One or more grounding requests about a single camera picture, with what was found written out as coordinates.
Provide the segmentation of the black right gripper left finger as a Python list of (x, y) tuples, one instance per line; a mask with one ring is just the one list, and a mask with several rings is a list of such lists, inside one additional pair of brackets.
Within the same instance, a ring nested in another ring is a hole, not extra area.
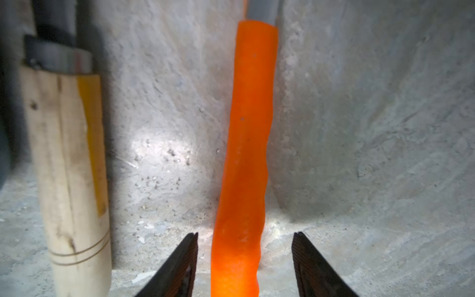
[(180, 242), (136, 297), (191, 297), (197, 268), (198, 233)]

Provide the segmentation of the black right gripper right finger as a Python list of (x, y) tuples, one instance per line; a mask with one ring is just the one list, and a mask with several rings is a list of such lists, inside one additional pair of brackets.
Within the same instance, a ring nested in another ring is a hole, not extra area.
[(294, 234), (291, 251), (300, 297), (357, 297), (304, 233)]

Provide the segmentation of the orange handle sickle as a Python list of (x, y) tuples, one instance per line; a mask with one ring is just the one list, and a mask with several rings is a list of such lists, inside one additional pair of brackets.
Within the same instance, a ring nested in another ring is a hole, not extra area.
[(236, 34), (233, 97), (211, 254), (214, 297), (256, 297), (273, 118), (278, 1), (247, 1)]

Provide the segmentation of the wooden handle sickle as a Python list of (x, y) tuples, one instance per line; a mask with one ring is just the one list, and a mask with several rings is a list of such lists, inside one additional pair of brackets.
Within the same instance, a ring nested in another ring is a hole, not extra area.
[(101, 78), (77, 44), (75, 1), (33, 1), (21, 92), (54, 287), (105, 297), (111, 287)]

